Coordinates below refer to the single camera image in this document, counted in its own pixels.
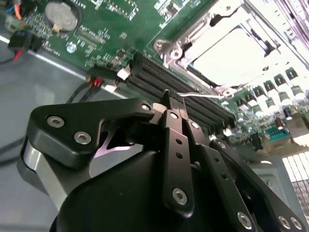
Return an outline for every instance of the screw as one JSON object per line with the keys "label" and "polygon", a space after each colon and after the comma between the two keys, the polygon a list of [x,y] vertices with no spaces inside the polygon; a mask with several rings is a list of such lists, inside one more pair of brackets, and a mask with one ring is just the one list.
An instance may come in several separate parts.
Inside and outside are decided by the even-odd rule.
{"label": "screw", "polygon": [[162,42],[161,41],[156,41],[154,43],[154,48],[156,48],[157,50],[161,50],[162,49]]}
{"label": "screw", "polygon": [[146,104],[142,104],[141,107],[144,109],[144,110],[151,110],[150,107]]}
{"label": "screw", "polygon": [[172,194],[178,204],[185,205],[188,203],[187,195],[180,188],[174,188]]}
{"label": "screw", "polygon": [[242,224],[242,226],[244,228],[246,228],[247,230],[252,229],[252,223],[251,223],[250,219],[243,212],[238,212],[237,218],[238,218],[238,221]]}
{"label": "screw", "polygon": [[288,229],[288,230],[291,228],[290,223],[289,223],[284,217],[279,216],[278,218],[279,218],[279,221],[280,221],[281,225],[282,225],[284,228],[286,228],[286,229]]}
{"label": "screw", "polygon": [[195,129],[198,129],[198,124],[196,124],[195,122],[192,122],[191,125],[192,125]]}
{"label": "screw", "polygon": [[57,117],[57,116],[48,117],[47,123],[51,127],[55,127],[55,128],[60,128],[60,127],[63,127],[63,125],[64,125],[63,119],[60,118],[60,117]]}
{"label": "screw", "polygon": [[77,50],[76,44],[73,44],[72,42],[67,44],[67,52],[68,53],[72,54],[72,53],[76,52],[76,50]]}
{"label": "screw", "polygon": [[183,51],[180,48],[174,48],[169,55],[172,59],[179,59],[182,57]]}
{"label": "screw", "polygon": [[222,142],[219,141],[218,144],[219,144],[219,146],[222,147],[223,149],[226,149],[226,146],[225,146],[224,143],[222,143]]}
{"label": "screw", "polygon": [[303,227],[301,226],[301,224],[299,223],[299,221],[296,220],[296,218],[291,217],[291,221],[292,221],[292,223],[295,225],[296,228],[298,228],[299,230],[303,229]]}
{"label": "screw", "polygon": [[175,114],[175,113],[173,113],[173,112],[171,112],[170,115],[171,115],[174,119],[177,119],[177,118],[178,118],[177,114]]}
{"label": "screw", "polygon": [[91,136],[83,131],[76,132],[74,134],[74,140],[82,145],[87,145],[91,142]]}

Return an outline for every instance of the black metal bracket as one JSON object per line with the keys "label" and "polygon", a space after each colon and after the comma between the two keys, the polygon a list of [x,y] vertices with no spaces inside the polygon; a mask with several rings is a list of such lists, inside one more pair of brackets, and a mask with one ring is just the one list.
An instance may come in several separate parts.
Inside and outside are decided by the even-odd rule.
{"label": "black metal bracket", "polygon": [[[54,117],[55,124],[51,125],[50,117]],[[76,133],[81,131],[82,137],[76,138]],[[81,184],[81,181],[72,184],[74,174],[87,182],[90,177],[84,175],[85,167],[99,150],[107,154],[114,148],[138,143],[144,145],[145,154],[149,151],[162,156],[162,201],[177,218],[191,219],[195,213],[197,203],[191,173],[191,164],[195,163],[205,185],[215,187],[224,209],[220,214],[226,218],[224,223],[231,231],[306,231],[301,220],[232,148],[224,141],[210,141],[205,137],[201,127],[188,118],[183,98],[174,92],[166,91],[160,104],[153,107],[137,99],[39,107],[30,116],[27,138],[28,150],[38,159],[53,158],[57,168],[50,170],[71,170],[61,172],[70,176],[62,178],[70,188],[60,184],[65,194],[69,195]],[[48,164],[43,159],[37,163]],[[41,181],[48,194],[53,190],[55,196],[50,183],[46,185]]]}

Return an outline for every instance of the hole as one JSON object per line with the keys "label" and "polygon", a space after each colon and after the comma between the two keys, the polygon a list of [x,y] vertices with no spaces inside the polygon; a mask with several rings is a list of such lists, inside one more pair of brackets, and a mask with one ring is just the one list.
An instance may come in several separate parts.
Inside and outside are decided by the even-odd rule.
{"label": "hole", "polygon": [[221,173],[221,176],[222,176],[222,178],[223,178],[224,180],[227,180],[227,175],[226,175],[226,174]]}
{"label": "hole", "polygon": [[183,195],[180,192],[177,192],[176,196],[178,197],[179,200],[183,199]]}
{"label": "hole", "polygon": [[54,118],[54,119],[52,119],[52,123],[55,123],[55,124],[59,125],[60,124],[60,120]]}
{"label": "hole", "polygon": [[81,140],[86,140],[87,139],[87,137],[84,134],[80,134],[78,136],[78,138],[81,139]]}
{"label": "hole", "polygon": [[179,158],[179,159],[182,159],[182,158],[183,158],[182,154],[180,154],[179,152],[176,152],[176,156],[177,156],[177,158]]}

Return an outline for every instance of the green circuit board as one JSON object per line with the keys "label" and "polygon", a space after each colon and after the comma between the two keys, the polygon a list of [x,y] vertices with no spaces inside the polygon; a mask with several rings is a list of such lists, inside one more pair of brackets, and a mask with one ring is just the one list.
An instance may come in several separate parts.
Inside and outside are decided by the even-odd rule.
{"label": "green circuit board", "polygon": [[[24,19],[27,30],[46,39],[44,48],[88,70],[94,64],[124,66],[136,51],[160,61],[153,50],[156,39],[172,40],[203,11],[211,0],[71,0],[82,13],[80,26],[55,34],[44,19],[48,3]],[[67,44],[76,51],[67,52]]]}

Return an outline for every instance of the cable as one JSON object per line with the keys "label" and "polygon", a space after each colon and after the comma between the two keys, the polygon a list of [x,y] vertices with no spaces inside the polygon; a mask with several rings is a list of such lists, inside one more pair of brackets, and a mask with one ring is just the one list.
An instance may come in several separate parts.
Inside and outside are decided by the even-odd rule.
{"label": "cable", "polygon": [[11,13],[14,10],[14,6],[11,6],[5,10],[6,13]]}
{"label": "cable", "polygon": [[100,87],[91,86],[78,102],[85,102],[94,97],[100,91]]}
{"label": "cable", "polygon": [[78,88],[74,91],[74,93],[70,96],[70,98],[66,103],[72,103],[77,94],[79,94],[83,89],[87,88],[88,86],[89,86],[88,82],[82,83],[80,86],[78,86]]}
{"label": "cable", "polygon": [[10,59],[4,60],[4,61],[0,61],[0,65],[10,63],[10,62],[14,61],[13,59],[14,58],[10,58]]}
{"label": "cable", "polygon": [[14,4],[14,12],[16,15],[16,18],[18,18],[19,20],[22,20],[22,16],[20,15],[20,6],[17,4]]}
{"label": "cable", "polygon": [[7,64],[7,63],[10,63],[12,61],[16,61],[18,60],[18,58],[20,57],[20,55],[22,54],[22,50],[19,50],[15,53],[14,57],[13,58],[9,58],[7,60],[4,60],[4,61],[0,61],[0,65],[2,64]]}
{"label": "cable", "polygon": [[202,97],[202,98],[216,98],[216,99],[223,99],[225,96],[219,96],[219,95],[207,95],[202,93],[177,93],[178,95],[182,97]]}

